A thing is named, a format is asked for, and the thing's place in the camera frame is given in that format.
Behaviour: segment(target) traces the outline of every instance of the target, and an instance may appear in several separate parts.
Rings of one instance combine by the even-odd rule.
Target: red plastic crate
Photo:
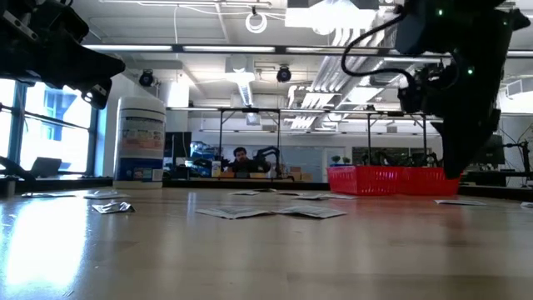
[[[393,195],[399,192],[403,167],[329,167],[330,189],[358,196]]]
[[[333,192],[357,196],[451,196],[459,189],[441,167],[329,167],[327,176]]]
[[[442,167],[406,167],[400,193],[420,196],[452,196],[459,190],[459,178],[446,179]]]

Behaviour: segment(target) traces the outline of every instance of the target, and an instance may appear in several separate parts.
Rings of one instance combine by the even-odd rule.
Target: ceiling
[[[283,18],[287,0],[271,0],[272,9],[258,8],[258,12],[275,13]],[[516,4],[525,14],[533,15],[533,0],[517,0]],[[285,22],[268,17],[266,30],[255,34],[247,30],[247,14],[216,15],[214,7],[196,7],[198,12],[185,7],[146,7],[136,3],[103,3],[99,0],[77,0],[74,9],[89,24],[92,34],[85,43],[177,43],[187,44],[236,44],[236,45],[331,45],[334,34],[319,35],[310,28],[285,27]],[[221,7],[222,13],[249,13],[246,7]],[[517,32],[511,48],[532,49],[533,27]],[[234,82],[224,80],[226,58],[224,54],[128,54],[122,58],[127,62],[128,74],[138,76],[142,70],[135,69],[136,63],[149,65],[152,62],[180,60],[196,82],[191,99],[229,99],[238,93]],[[291,84],[277,83],[276,72],[280,65],[289,65],[292,81],[315,79],[324,57],[312,56],[268,56],[254,55],[256,81],[251,83],[254,94],[287,95]],[[162,81],[175,80],[177,70],[172,67],[154,70]],[[506,64],[506,76],[533,75],[530,60],[510,60]],[[386,101],[397,102],[396,90],[386,89],[380,95]]]

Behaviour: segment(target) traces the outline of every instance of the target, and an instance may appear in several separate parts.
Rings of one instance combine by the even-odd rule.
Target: computer monitor
[[[490,164],[493,166],[506,164],[503,137],[501,135],[493,134],[476,154],[471,163]]]

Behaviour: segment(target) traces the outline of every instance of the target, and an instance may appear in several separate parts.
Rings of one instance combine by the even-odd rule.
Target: window frame
[[[20,163],[21,151],[22,151],[22,139],[24,136],[24,119],[22,118],[21,112],[24,111],[25,118],[32,118],[38,121],[45,123],[50,123],[53,125],[58,125],[64,128],[75,128],[87,130],[89,141],[88,141],[88,150],[87,150],[87,167],[85,172],[71,172],[71,171],[59,171],[59,175],[85,175],[92,176],[94,175],[94,163],[96,156],[96,141],[97,141],[97,118],[98,113],[97,109],[91,107],[91,122],[89,128],[65,122],[61,119],[54,117],[44,116],[38,113],[28,112],[25,110],[26,107],[26,97],[28,86],[26,83],[16,82],[15,84],[15,93],[13,99],[13,107],[4,107],[6,110],[11,111],[12,121],[11,121],[11,135],[9,138],[9,151],[7,158],[11,159],[16,163]]]

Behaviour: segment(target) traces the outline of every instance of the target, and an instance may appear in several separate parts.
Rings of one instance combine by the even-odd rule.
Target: person
[[[237,147],[233,150],[235,161],[230,165],[234,173],[266,173],[270,171],[269,162],[256,162],[249,159],[247,150],[244,147]]]

